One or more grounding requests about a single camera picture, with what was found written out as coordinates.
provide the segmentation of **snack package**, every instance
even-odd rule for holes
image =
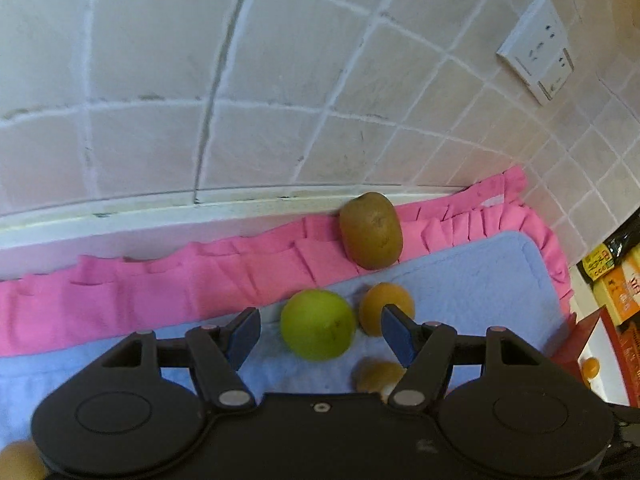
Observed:
[[[610,270],[593,285],[593,295],[609,311],[615,325],[620,325],[640,311],[640,248],[633,250],[622,264]]]
[[[634,391],[640,400],[640,334],[634,322],[631,322],[629,328],[620,335],[620,346],[626,366],[631,372]]]

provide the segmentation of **electrical outlet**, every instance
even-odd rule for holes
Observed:
[[[511,65],[541,104],[558,93],[574,70],[566,29],[551,0],[533,0],[498,55]]]
[[[548,67],[538,83],[549,101],[555,97],[573,71],[571,59],[563,49],[562,55]]]

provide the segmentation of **blue towel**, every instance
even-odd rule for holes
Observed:
[[[458,333],[471,335],[484,335],[488,326],[503,325],[546,352],[553,351],[567,335],[559,300],[540,252],[520,233],[501,233],[337,283],[329,289],[357,305],[363,293],[379,282],[398,283],[411,292],[417,322],[438,320],[455,327]],[[224,324],[229,318],[212,322]],[[156,335],[181,337],[197,325],[162,328]],[[119,340],[0,359],[0,449],[27,438],[31,414],[38,403]],[[341,393],[351,391],[351,372],[365,356],[396,360],[382,338],[371,338],[358,330],[353,345],[341,357],[307,362],[287,349],[278,323],[268,322],[239,373],[257,399],[264,392]],[[193,389],[185,370],[163,369],[162,374]],[[478,375],[479,367],[457,367],[450,387]]]

